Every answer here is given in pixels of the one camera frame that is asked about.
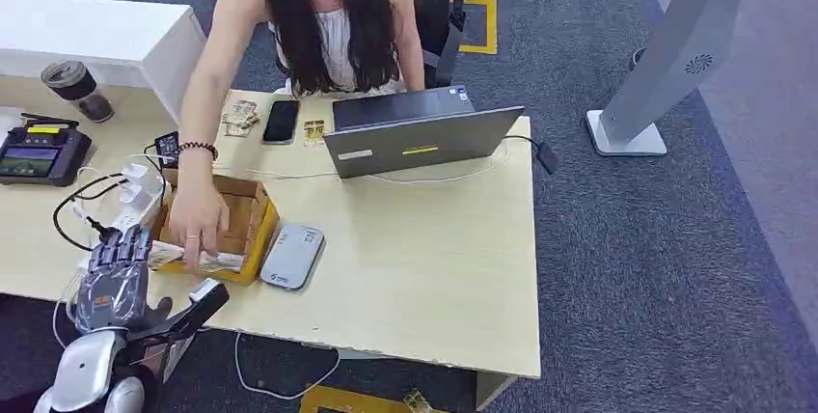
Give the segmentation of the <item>person's right hand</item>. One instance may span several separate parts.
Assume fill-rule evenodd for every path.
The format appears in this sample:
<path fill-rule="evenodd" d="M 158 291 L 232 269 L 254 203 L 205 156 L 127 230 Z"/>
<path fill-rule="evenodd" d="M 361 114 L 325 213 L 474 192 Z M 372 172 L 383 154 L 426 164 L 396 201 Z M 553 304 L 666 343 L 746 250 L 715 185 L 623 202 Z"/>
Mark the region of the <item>person's right hand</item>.
<path fill-rule="evenodd" d="M 200 255 L 219 253 L 218 239 L 229 227 L 230 210 L 211 182 L 181 183 L 171 206 L 170 227 L 183 248 L 189 268 L 198 268 Z"/>

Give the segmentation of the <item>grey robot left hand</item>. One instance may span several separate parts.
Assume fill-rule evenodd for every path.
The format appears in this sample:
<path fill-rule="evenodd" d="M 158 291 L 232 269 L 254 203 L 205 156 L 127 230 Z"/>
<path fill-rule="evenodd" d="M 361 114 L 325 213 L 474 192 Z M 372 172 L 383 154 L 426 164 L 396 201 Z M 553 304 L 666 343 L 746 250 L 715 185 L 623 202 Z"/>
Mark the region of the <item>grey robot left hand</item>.
<path fill-rule="evenodd" d="M 150 230 L 136 224 L 106 233 L 92 251 L 76 297 L 74 325 L 86 335 L 105 328 L 141 332 L 169 316 L 173 300 L 148 304 Z"/>

